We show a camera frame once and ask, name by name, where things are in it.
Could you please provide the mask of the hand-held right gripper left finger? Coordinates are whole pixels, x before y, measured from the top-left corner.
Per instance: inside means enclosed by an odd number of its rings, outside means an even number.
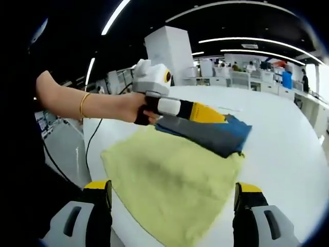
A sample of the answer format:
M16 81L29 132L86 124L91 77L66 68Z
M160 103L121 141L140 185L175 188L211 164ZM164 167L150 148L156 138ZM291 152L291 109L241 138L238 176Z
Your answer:
M50 222L43 246L110 246L112 182L93 181L82 196L68 202Z

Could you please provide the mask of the person's left hand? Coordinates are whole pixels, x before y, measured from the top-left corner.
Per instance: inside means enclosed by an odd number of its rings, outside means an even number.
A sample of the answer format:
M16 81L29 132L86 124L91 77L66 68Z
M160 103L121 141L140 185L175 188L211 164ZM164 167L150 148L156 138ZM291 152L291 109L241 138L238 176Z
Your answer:
M129 93L125 108L125 121L137 125L154 125L159 119L158 99L140 93Z

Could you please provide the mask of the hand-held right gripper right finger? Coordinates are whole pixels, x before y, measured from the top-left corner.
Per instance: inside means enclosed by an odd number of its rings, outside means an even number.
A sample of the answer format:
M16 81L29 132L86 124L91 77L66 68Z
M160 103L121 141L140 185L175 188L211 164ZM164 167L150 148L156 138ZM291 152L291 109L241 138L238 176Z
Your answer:
M232 227L234 246L300 246L293 223L251 184L235 184Z

